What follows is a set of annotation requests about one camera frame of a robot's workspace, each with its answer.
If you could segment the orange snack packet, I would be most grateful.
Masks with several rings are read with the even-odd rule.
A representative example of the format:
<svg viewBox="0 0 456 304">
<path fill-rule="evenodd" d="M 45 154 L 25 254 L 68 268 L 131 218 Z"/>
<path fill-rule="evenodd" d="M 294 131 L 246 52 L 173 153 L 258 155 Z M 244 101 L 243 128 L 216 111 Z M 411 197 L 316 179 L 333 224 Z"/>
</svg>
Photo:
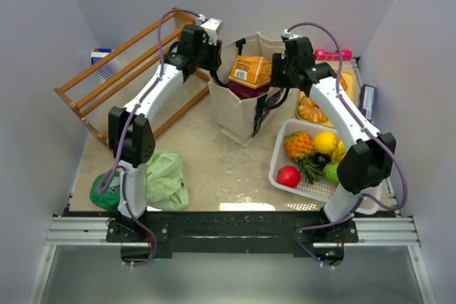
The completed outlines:
<svg viewBox="0 0 456 304">
<path fill-rule="evenodd" d="M 229 73 L 229 80 L 251 89 L 271 82 L 272 61 L 262 56 L 238 55 Z"/>
</svg>

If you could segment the purple snack packet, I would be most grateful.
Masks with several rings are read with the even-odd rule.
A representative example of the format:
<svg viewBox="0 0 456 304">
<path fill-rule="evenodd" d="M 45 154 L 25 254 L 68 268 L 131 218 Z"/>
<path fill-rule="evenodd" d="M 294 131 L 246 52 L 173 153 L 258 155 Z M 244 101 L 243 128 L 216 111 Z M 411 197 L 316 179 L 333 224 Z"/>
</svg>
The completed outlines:
<svg viewBox="0 0 456 304">
<path fill-rule="evenodd" d="M 232 81 L 228 83 L 228 88 L 241 100 L 257 98 L 269 91 L 269 85 L 264 85 L 259 88 L 250 88 Z"/>
</svg>

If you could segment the beige canvas tote bag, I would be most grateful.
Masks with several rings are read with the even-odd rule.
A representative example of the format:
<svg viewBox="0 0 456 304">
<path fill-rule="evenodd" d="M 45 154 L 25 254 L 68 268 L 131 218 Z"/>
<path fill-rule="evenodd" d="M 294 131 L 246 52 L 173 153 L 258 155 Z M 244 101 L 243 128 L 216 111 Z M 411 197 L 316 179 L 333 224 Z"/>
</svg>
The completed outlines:
<svg viewBox="0 0 456 304">
<path fill-rule="evenodd" d="M 280 39 L 271 40 L 260 33 L 254 33 L 222 47 L 222 64 L 218 68 L 217 76 L 222 83 L 229 82 L 229 73 L 238 53 L 243 56 L 271 58 L 273 54 L 283 52 L 284 44 Z M 213 79 L 208 86 L 216 129 L 243 147 L 247 147 L 265 126 L 275 111 L 275 104 L 281 102 L 285 93 L 281 88 L 269 88 L 254 97 L 241 99 Z"/>
</svg>

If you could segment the yellow lemon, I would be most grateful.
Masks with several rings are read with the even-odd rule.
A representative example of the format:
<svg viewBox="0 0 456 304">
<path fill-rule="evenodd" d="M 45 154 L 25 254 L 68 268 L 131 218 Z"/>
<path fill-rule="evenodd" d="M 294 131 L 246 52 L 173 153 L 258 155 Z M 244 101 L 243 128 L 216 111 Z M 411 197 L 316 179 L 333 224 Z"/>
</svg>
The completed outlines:
<svg viewBox="0 0 456 304">
<path fill-rule="evenodd" d="M 320 132 L 313 138 L 313 145 L 316 152 L 330 154 L 337 146 L 337 136 L 330 131 Z"/>
</svg>

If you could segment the light green plastic bag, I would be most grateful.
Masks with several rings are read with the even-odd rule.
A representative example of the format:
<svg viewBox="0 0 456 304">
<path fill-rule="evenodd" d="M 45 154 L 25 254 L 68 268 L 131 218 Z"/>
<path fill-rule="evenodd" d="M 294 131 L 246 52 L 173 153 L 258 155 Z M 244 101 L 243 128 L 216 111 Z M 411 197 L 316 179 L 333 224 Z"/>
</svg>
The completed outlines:
<svg viewBox="0 0 456 304">
<path fill-rule="evenodd" d="M 183 211 L 189 205 L 182 156 L 172 150 L 155 150 L 146 164 L 145 203 L 162 211 Z"/>
</svg>

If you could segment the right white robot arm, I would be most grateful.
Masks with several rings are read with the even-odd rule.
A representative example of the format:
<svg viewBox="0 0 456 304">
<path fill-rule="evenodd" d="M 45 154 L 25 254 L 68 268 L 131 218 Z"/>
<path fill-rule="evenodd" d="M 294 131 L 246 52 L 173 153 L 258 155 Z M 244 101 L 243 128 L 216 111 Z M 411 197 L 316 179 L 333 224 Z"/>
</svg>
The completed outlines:
<svg viewBox="0 0 456 304">
<path fill-rule="evenodd" d="M 346 95 L 340 73 L 327 63 L 316 63 L 307 37 L 288 31 L 282 35 L 284 52 L 272 59 L 272 81 L 303 91 L 327 115 L 347 149 L 337 169 L 339 184 L 323 212 L 327 226 L 351 219 L 363 200 L 379 200 L 380 184 L 390 176 L 396 140 L 374 127 Z"/>
</svg>

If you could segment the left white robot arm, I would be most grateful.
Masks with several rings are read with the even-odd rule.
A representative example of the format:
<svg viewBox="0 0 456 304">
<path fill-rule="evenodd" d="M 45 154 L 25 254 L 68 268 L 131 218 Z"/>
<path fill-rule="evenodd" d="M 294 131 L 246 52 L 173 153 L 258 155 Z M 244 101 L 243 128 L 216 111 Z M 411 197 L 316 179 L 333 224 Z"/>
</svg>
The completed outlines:
<svg viewBox="0 0 456 304">
<path fill-rule="evenodd" d="M 108 113 L 108 143 L 115 153 L 115 170 L 121 177 L 118 215 L 108 238 L 141 240 L 149 229 L 144 222 L 145 170 L 155 151 L 151 123 L 166 100 L 200 68 L 215 73 L 221 64 L 221 20 L 210 18 L 200 25 L 186 25 L 168 52 L 160 52 L 160 64 L 143 89 L 123 107 Z"/>
</svg>

